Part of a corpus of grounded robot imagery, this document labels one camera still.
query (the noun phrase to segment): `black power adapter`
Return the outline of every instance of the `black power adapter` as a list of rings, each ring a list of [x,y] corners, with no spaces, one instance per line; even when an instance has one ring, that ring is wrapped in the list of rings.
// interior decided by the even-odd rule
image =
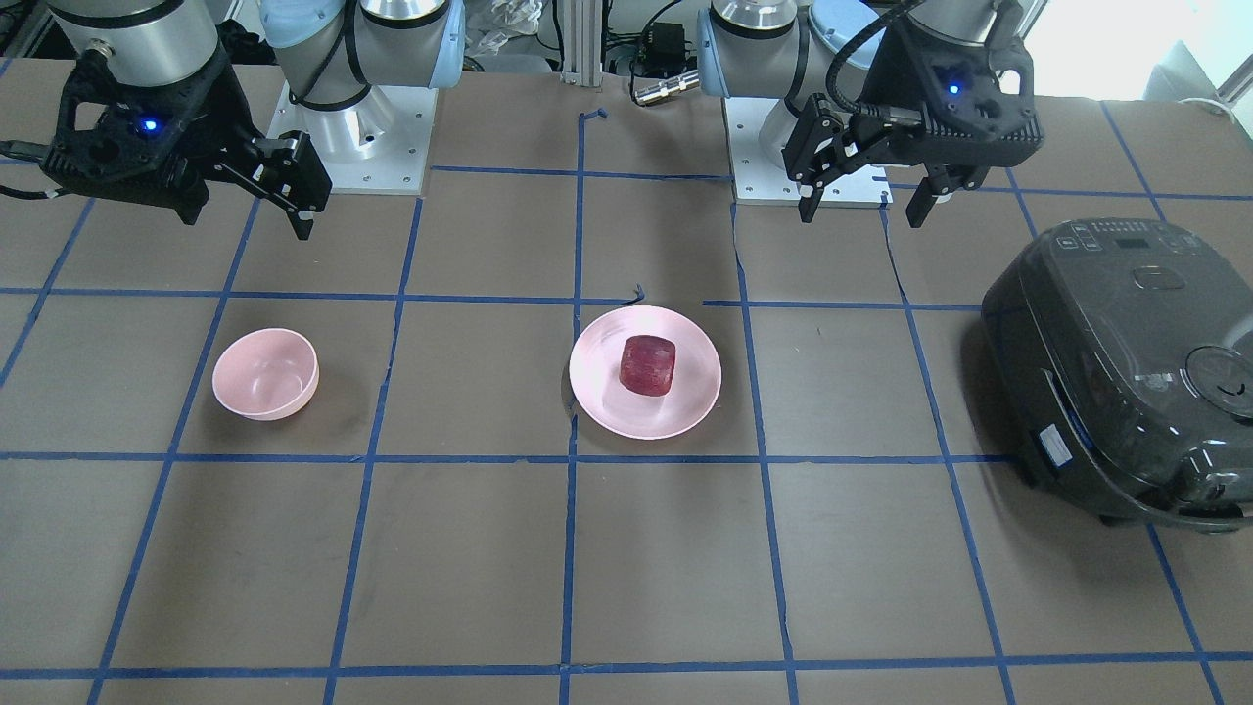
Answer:
[[[687,43],[683,25],[653,23],[644,33],[639,66],[644,78],[670,78],[687,70]]]

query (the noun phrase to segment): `pink plate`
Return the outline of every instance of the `pink plate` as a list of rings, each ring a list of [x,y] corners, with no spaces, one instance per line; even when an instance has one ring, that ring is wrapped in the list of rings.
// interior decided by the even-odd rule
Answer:
[[[633,334],[674,342],[674,382],[664,397],[644,397],[618,382],[623,346]],[[625,306],[600,316],[570,352],[570,387],[579,406],[606,430],[643,441],[678,436],[700,423],[722,389],[718,351],[690,319],[657,306]]]

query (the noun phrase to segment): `white label sticker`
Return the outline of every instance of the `white label sticker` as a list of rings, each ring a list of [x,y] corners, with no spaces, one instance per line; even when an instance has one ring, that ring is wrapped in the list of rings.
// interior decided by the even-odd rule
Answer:
[[[1074,458],[1066,448],[1066,442],[1061,441],[1061,433],[1058,432],[1058,425],[1049,425],[1049,428],[1040,432],[1040,445],[1044,446],[1044,452],[1048,453],[1049,460],[1053,461],[1054,468],[1060,468]]]

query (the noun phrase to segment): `plastic bag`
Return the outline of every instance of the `plastic bag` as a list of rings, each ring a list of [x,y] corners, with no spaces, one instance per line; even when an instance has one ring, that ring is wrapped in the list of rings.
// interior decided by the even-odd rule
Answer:
[[[466,0],[466,56],[497,54],[515,36],[536,34],[545,0]]]

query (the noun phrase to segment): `grid lines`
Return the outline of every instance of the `grid lines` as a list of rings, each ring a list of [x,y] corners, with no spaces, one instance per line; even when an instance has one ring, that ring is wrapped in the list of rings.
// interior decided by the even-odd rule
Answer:
[[[0,78],[11,64],[11,59],[0,64]],[[1014,193],[1022,217],[1032,237],[1037,237],[1035,223],[1024,198],[1025,193],[1063,194],[1074,197],[1116,197],[1116,198],[1148,198],[1159,217],[1164,219],[1159,199],[1197,199],[1197,200],[1253,200],[1253,195],[1207,195],[1185,193],[1155,193],[1145,178],[1139,164],[1119,131],[1118,125],[1108,106],[1103,103],[1101,109],[1114,129],[1115,136],[1121,145],[1128,160],[1134,168],[1136,177],[1144,187],[1143,193],[1135,192],[1099,192],[1099,190],[1069,190],[1045,188],[1020,188],[1012,169],[1006,169],[1010,187],[985,187],[982,190]],[[639,174],[618,172],[589,172],[585,170],[585,124],[593,118],[608,119],[608,113],[600,108],[590,114],[580,113],[578,121],[578,168],[566,169],[516,169],[516,168],[477,168],[456,165],[434,165],[432,170],[446,172],[476,172],[476,173],[504,173],[504,174],[540,174],[563,175],[576,180],[578,197],[575,212],[575,259],[574,259],[574,291],[566,297],[509,297],[509,296],[436,296],[406,293],[415,247],[419,237],[419,225],[422,209],[422,200],[416,199],[412,225],[410,230],[408,247],[405,255],[405,265],[396,294],[371,294],[353,292],[263,292],[263,291],[233,291],[233,282],[239,268],[239,263],[248,243],[249,233],[256,219],[259,200],[253,202],[247,224],[239,237],[229,272],[222,289],[110,289],[110,288],[58,288],[56,275],[73,248],[75,239],[90,214],[94,200],[89,199],[80,213],[74,229],[69,234],[65,245],[56,258],[48,278],[41,288],[34,287],[0,287],[0,296],[4,294],[38,294],[38,299],[28,316],[28,321],[14,347],[8,352],[5,366],[0,369],[0,391],[18,363],[24,346],[24,341],[36,324],[40,309],[49,296],[163,296],[163,297],[194,297],[218,298],[218,306],[208,326],[205,339],[200,349],[200,357],[192,376],[190,386],[184,398],[175,431],[165,453],[96,453],[81,452],[25,452],[21,450],[0,450],[0,461],[11,460],[45,460],[45,461],[91,461],[91,462],[124,462],[147,461],[162,462],[162,472],[153,493],[152,503],[144,523],[139,543],[135,548],[130,572],[123,589],[122,597],[113,620],[104,651],[98,667],[94,669],[0,669],[0,680],[90,680],[91,691],[88,705],[95,705],[100,697],[103,685],[108,680],[132,679],[212,679],[212,677],[238,677],[238,679],[325,679],[326,690],[323,702],[331,705],[335,701],[336,681],[341,677],[385,677],[385,676],[505,676],[505,675],[535,675],[556,676],[560,679],[559,705],[568,705],[571,675],[593,674],[659,674],[659,672],[724,672],[724,671],[763,671],[784,672],[787,675],[788,697],[791,705],[799,705],[796,674],[798,671],[840,671],[840,670],[887,670],[887,669],[951,669],[951,667],[989,667],[997,669],[1005,691],[1007,705],[1015,704],[1015,695],[1010,680],[1009,667],[1011,666],[1039,666],[1039,665],[1075,665],[1075,664],[1154,664],[1154,662],[1195,662],[1202,667],[1207,684],[1213,695],[1215,705],[1224,705],[1219,686],[1214,679],[1210,662],[1223,661],[1253,661],[1253,651],[1207,651],[1197,634],[1195,625],[1189,616],[1184,595],[1174,579],[1170,563],[1162,548],[1158,535],[1153,527],[1148,527],[1148,537],[1160,562],[1163,575],[1169,585],[1179,611],[1180,620],[1188,631],[1192,641],[1192,651],[1169,652],[1121,652],[1121,654],[1061,654],[1061,655],[1006,655],[1004,652],[1000,635],[994,616],[994,605],[989,595],[982,569],[980,566],[977,537],[971,527],[962,498],[961,486],[956,476],[956,465],[962,463],[1009,463],[1016,460],[1011,456],[960,456],[950,453],[945,438],[944,423],[932,388],[930,372],[927,368],[926,352],[918,333],[915,319],[915,311],[977,311],[977,306],[966,304],[922,304],[912,303],[901,289],[900,302],[801,302],[801,301],[753,301],[749,297],[744,270],[738,260],[737,273],[739,284],[739,299],[709,299],[705,306],[739,307],[743,318],[744,337],[748,356],[749,387],[753,402],[753,416],[757,435],[757,456],[580,456],[578,452],[578,414],[571,414],[569,450],[566,456],[383,456],[377,453],[380,432],[382,430],[386,413],[387,393],[392,364],[396,358],[397,341],[401,332],[402,313],[406,302],[431,301],[431,302],[471,302],[471,303],[516,303],[516,304],[569,304],[573,307],[574,336],[580,331],[580,316],[583,304],[621,304],[621,299],[611,298],[584,298],[581,257],[583,257],[583,228],[584,228],[584,199],[583,188],[585,179],[647,179],[647,180],[717,180],[729,182],[730,177],[724,174]],[[892,187],[903,184],[891,184]],[[880,208],[880,217],[883,227],[885,239],[891,252],[887,212]],[[732,230],[734,232],[736,205],[732,204]],[[896,272],[895,259],[892,260]],[[197,389],[202,384],[204,371],[208,364],[209,352],[217,334],[222,314],[227,303],[236,298],[308,298],[308,299],[370,299],[370,301],[395,301],[395,327],[392,331],[388,367],[385,379],[378,389],[375,406],[375,416],[371,427],[368,450],[365,456],[279,456],[279,455],[187,455],[179,453],[178,447],[187,426],[195,398]],[[940,445],[940,456],[903,456],[903,457],[796,457],[796,456],[771,456],[767,451],[766,435],[763,427],[763,409],[757,377],[757,361],[752,336],[752,309],[753,308],[868,308],[902,311],[908,323],[910,334],[916,352],[931,416],[935,422],[936,437]],[[130,595],[142,569],[147,542],[150,537],[157,513],[160,507],[165,483],[169,478],[174,463],[205,462],[205,463],[328,463],[328,465],[362,465],[365,468],[361,486],[357,521],[352,537],[347,575],[345,576],[343,595],[340,615],[336,626],[336,635],[328,665],[325,667],[115,667],[112,665],[113,650],[117,646],[120,630],[125,619]],[[561,654],[556,664],[474,664],[474,665],[380,665],[380,666],[343,666],[341,665],[345,634],[348,626],[348,617],[352,605],[352,595],[356,579],[356,569],[360,560],[361,543],[368,515],[372,471],[380,463],[535,463],[535,465],[565,465],[568,468],[566,482],[566,525],[565,525],[565,561],[563,581],[563,624],[561,624]],[[776,587],[776,600],[778,609],[778,621],[782,637],[783,659],[762,661],[682,661],[682,662],[606,662],[606,664],[575,664],[571,660],[571,631],[573,631],[573,599],[574,599],[574,538],[575,538],[575,501],[576,501],[576,471],[579,463],[742,463],[758,465],[761,468],[763,497],[766,503],[767,536],[772,561],[772,571]],[[843,659],[843,660],[797,660],[792,651],[792,644],[787,630],[787,600],[784,592],[783,571],[778,551],[777,528],[774,526],[774,511],[772,501],[772,486],[769,467],[772,465],[789,463],[823,463],[823,465],[928,465],[944,466],[949,475],[952,488],[954,502],[961,521],[966,547],[975,576],[975,582],[980,592],[980,600],[987,621],[987,629],[994,649],[992,656],[951,656],[933,659]]]

